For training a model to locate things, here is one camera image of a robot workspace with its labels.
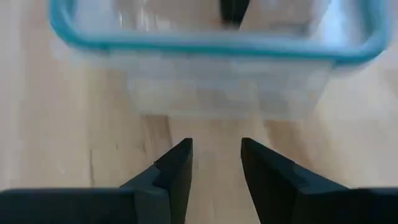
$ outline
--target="plastic container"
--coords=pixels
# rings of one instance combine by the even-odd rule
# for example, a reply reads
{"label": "plastic container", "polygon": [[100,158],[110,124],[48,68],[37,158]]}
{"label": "plastic container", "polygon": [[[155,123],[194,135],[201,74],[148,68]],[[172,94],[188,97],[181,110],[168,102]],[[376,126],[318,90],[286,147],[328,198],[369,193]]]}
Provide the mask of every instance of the plastic container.
{"label": "plastic container", "polygon": [[50,23],[83,58],[128,72],[140,112],[171,116],[302,118],[335,67],[368,62],[387,45],[384,1],[302,0],[322,5],[300,16],[310,18],[305,32],[247,25],[270,14],[264,1],[226,25],[225,4],[214,0],[50,0]]}

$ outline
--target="container rim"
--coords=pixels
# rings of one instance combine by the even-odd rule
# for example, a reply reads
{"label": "container rim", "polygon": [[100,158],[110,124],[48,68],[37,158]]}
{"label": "container rim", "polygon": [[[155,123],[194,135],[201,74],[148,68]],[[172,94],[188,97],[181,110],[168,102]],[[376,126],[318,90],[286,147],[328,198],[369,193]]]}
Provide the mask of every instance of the container rim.
{"label": "container rim", "polygon": [[365,63],[386,49],[390,24],[385,0],[359,0],[369,38],[357,47],[327,47],[305,40],[265,37],[264,35],[130,32],[117,38],[83,35],[68,21],[77,0],[49,0],[49,21],[66,43],[97,52],[170,52],[215,56],[272,57],[297,60],[331,60],[337,64]]}

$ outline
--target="light wood floor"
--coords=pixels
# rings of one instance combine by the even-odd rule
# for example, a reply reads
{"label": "light wood floor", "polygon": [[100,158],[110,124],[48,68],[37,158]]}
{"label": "light wood floor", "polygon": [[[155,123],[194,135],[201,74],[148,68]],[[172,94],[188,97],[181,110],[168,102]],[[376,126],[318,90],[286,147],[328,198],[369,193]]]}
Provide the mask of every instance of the light wood floor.
{"label": "light wood floor", "polygon": [[195,158],[187,223],[259,222],[242,137],[348,187],[398,186],[395,40],[366,68],[333,78],[306,120],[139,116],[123,75],[54,54],[44,0],[0,0],[0,189],[116,187],[185,137]]}

